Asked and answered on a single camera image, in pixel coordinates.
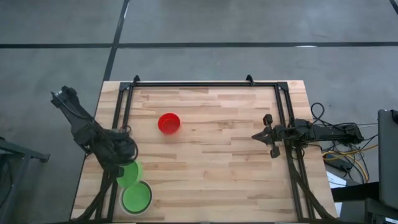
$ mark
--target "concrete floor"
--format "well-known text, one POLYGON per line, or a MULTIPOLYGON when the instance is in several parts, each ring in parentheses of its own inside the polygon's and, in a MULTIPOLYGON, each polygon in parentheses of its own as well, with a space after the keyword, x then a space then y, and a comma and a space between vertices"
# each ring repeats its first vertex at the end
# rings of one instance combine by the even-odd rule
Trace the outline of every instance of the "concrete floor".
MULTIPOLYGON (((122 4, 0 0, 0 44, 112 43, 122 4)), ((134 0, 121 36, 124 43, 255 41, 398 41, 398 15, 388 0, 134 0)), ((110 79, 299 79, 310 102, 325 105, 325 120, 375 123, 377 110, 398 110, 396 55, 398 47, 119 49, 110 79)), ((14 223, 68 220, 83 152, 50 91, 76 88, 93 114, 108 56, 109 49, 0 49, 0 136, 51 153, 47 164, 32 161, 14 223)), ((365 161, 377 181, 377 151, 365 161)))

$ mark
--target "green bowl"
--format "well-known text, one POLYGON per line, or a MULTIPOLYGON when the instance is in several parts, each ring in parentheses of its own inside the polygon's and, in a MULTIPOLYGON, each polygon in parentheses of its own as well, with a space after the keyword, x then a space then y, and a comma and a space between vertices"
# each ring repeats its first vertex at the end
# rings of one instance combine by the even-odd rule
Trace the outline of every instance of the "green bowl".
POLYGON ((116 179, 120 187, 128 188, 141 180, 142 166, 139 161, 134 161, 129 165, 122 166, 122 168, 124 169, 123 176, 116 179))
POLYGON ((141 180, 138 184, 122 189, 119 203, 124 212, 129 215, 144 213, 152 203, 152 190, 147 182, 141 180))

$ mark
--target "wooden tabletop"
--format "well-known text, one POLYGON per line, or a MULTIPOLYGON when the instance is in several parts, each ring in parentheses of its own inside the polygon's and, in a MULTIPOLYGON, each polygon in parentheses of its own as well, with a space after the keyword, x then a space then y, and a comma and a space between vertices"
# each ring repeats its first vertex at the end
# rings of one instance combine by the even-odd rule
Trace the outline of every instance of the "wooden tabletop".
MULTIPOLYGON (((295 117, 311 119, 303 81, 287 82, 295 117)), ((104 128, 112 125, 118 89, 119 82, 104 82, 96 113, 104 128)), ((119 206, 119 188, 115 222, 297 221, 283 144, 280 156, 271 159, 271 148, 251 139, 264 129, 266 113, 273 115, 273 125, 280 123, 272 87, 135 88, 131 106, 131 137, 154 200, 146 213, 127 215, 119 206), (182 125, 176 134, 164 136, 157 120, 169 112, 177 114, 182 125)), ((284 111, 287 119, 285 102, 284 111)), ((306 148, 304 161, 312 192, 336 216, 319 148, 306 148)), ((102 173, 95 156, 88 156, 72 218, 98 193, 102 173)), ((300 197, 305 210, 302 192, 300 197)))

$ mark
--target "metal stand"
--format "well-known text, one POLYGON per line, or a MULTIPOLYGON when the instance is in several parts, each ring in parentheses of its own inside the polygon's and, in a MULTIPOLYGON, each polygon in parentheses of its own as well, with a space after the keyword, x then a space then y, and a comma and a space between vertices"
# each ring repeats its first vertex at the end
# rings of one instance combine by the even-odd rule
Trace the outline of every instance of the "metal stand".
POLYGON ((26 170, 29 165, 29 161, 31 158, 38 159, 40 162, 47 162, 49 160, 50 154, 42 154, 24 147, 20 147, 16 144, 7 142, 4 138, 0 138, 0 150, 11 152, 13 154, 22 156, 22 164, 18 170, 18 173, 11 183, 11 190, 9 192, 8 198, 4 202, 4 208, 2 214, 0 214, 0 224, 8 223, 8 218, 14 208, 16 192, 18 190, 18 186, 20 186, 26 170))
MULTIPOLYGON (((284 111, 283 111, 283 105, 282 105, 282 100, 280 96, 280 92, 283 91, 285 95, 285 100, 286 100, 286 105, 287 105, 287 110, 289 112, 289 123, 294 120, 294 114, 293 114, 293 107, 292 107, 292 102, 290 99, 289 95, 289 88, 287 82, 254 82, 253 78, 248 75, 246 77, 246 81, 242 82, 140 82, 140 78, 136 76, 134 78, 134 81, 131 83, 126 83, 122 82, 120 83, 119 87, 119 94, 118 94, 118 100, 116 103, 116 109, 115 109, 115 114, 113 118, 113 125, 112 128, 117 128, 118 127, 118 120, 119 120, 119 114, 120 114, 120 109, 121 109, 121 103, 123 99, 123 94, 124 91, 128 90, 127 94, 127 102, 126 102, 126 108, 124 111, 124 116, 123 116, 123 124, 122 128, 127 127, 127 122, 129 118, 129 112, 130 112, 130 107, 131 107, 131 100, 132 100, 132 93, 133 93, 133 88, 134 87, 157 87, 157 86, 240 86, 240 87, 250 87, 250 86, 263 86, 263 87, 271 87, 274 88, 275 90, 275 97, 277 101, 277 107, 279 111, 279 118, 281 124, 284 126, 287 126, 287 123, 284 118, 284 111)), ((298 160, 298 167, 299 167, 299 172, 296 170, 293 162, 293 157, 292 157, 292 145, 291 142, 289 141, 284 141, 285 144, 285 151, 286 151, 286 156, 287 156, 287 165, 289 167, 289 174, 290 174, 290 179, 291 179, 291 184, 292 184, 292 193, 293 193, 293 200, 295 204, 295 212, 297 214, 297 219, 299 222, 323 222, 323 223, 336 223, 339 222, 338 220, 335 220, 331 215, 327 213, 327 211, 320 205, 318 200, 315 198, 315 196, 311 193, 309 187, 308 187, 308 179, 307 179, 307 173, 305 171, 305 165, 304 165, 304 160, 303 156, 301 154, 301 151, 298 150, 299 153, 297 153, 297 160, 298 160), (305 198, 306 198, 306 206, 308 210, 308 218, 305 218, 303 216, 303 211, 302 211, 302 205, 300 203, 300 195, 299 195, 299 188, 297 187, 297 184, 302 188, 302 190, 305 193, 305 198), (315 212, 313 209, 316 209, 317 212, 320 214, 320 216, 323 218, 322 220, 317 220, 315 219, 315 212)), ((104 173, 103 174, 103 180, 101 184, 101 188, 104 187, 104 183, 106 183, 108 179, 109 174, 104 173)), ((107 212, 106 218, 102 218, 102 209, 103 209, 103 202, 101 202, 97 208, 97 212, 95 215, 94 222, 95 223, 107 223, 107 222, 112 222, 113 220, 113 213, 114 213, 114 206, 116 202, 116 194, 117 194, 117 188, 118 185, 117 183, 114 183, 111 189, 111 198, 109 201, 109 208, 107 212)))

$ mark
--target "black metal frame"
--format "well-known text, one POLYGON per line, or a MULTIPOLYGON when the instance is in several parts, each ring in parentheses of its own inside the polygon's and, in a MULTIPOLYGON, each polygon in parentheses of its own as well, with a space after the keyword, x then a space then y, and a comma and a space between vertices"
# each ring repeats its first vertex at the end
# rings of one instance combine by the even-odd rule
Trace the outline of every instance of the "black metal frame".
POLYGON ((0 138, 0 150, 10 152, 8 154, 0 154, 1 157, 8 156, 9 154, 15 154, 22 157, 22 163, 17 172, 16 178, 11 183, 11 190, 9 195, 4 202, 4 208, 2 213, 0 214, 0 224, 8 223, 9 216, 14 208, 15 197, 18 190, 18 187, 21 185, 21 182, 25 176, 26 170, 28 168, 29 162, 31 158, 38 159, 40 162, 47 162, 50 158, 50 154, 42 154, 31 149, 27 149, 16 144, 7 142, 5 139, 0 138))
MULTIPOLYGON (((284 117, 284 109, 283 109, 283 105, 282 105, 282 98, 280 95, 280 91, 283 91, 284 95, 285 95, 287 111, 289 114, 289 122, 294 119, 294 112, 293 112, 293 107, 292 107, 292 102, 290 99, 289 87, 288 87, 287 82, 254 82, 252 76, 250 76, 250 75, 248 75, 246 77, 246 81, 242 81, 242 82, 141 82, 140 78, 138 76, 136 76, 134 78, 133 82, 121 82, 120 83, 118 99, 116 102, 116 108, 115 108, 115 113, 114 113, 114 117, 113 117, 112 128, 118 128, 121 104, 122 104, 122 100, 123 100, 123 94, 125 91, 128 90, 126 107, 124 110, 123 123, 122 123, 121 128, 127 126, 130 107, 131 107, 131 101, 132 101, 132 93, 133 93, 134 87, 157 87, 157 86, 241 86, 241 87, 263 86, 263 87, 273 87, 274 91, 275 91, 275 97, 276 97, 276 102, 277 102, 277 107, 278 107, 279 118, 280 118, 281 124, 283 124, 284 126, 287 125, 287 122, 284 117)), ((289 167, 293 200, 294 200, 294 204, 295 204, 295 212, 297 214, 298 221, 299 222, 314 221, 314 222, 324 222, 324 223, 330 222, 330 220, 316 220, 315 219, 315 212, 313 210, 313 205, 312 205, 310 199, 306 195, 304 195, 304 196, 306 198, 308 218, 304 218, 303 211, 302 211, 302 205, 301 205, 301 201, 300 201, 299 188, 297 187, 298 183, 293 178, 293 176, 295 175, 295 173, 294 173, 295 166, 294 166, 294 161, 293 161, 293 157, 292 157, 292 150, 293 149, 292 149, 292 146, 290 145, 290 143, 288 141, 285 141, 285 152, 286 152, 286 156, 287 156, 287 165, 289 167)), ((309 188, 307 173, 306 173, 305 166, 304 166, 303 155, 301 153, 301 150, 296 150, 296 152, 297 152, 298 167, 299 167, 302 182, 309 188)), ((104 187, 104 183, 107 181, 108 177, 109 177, 109 174, 107 172, 104 172, 103 178, 101 181, 101 188, 104 187)), ((106 218, 102 218, 102 216, 101 216, 102 210, 103 210, 103 201, 102 201, 97 208, 95 219, 91 220, 90 222, 93 222, 93 223, 112 222, 114 206, 116 203, 117 189, 118 189, 118 185, 115 181, 113 183, 112 189, 111 189, 111 196, 110 196, 109 207, 108 207, 106 218)))

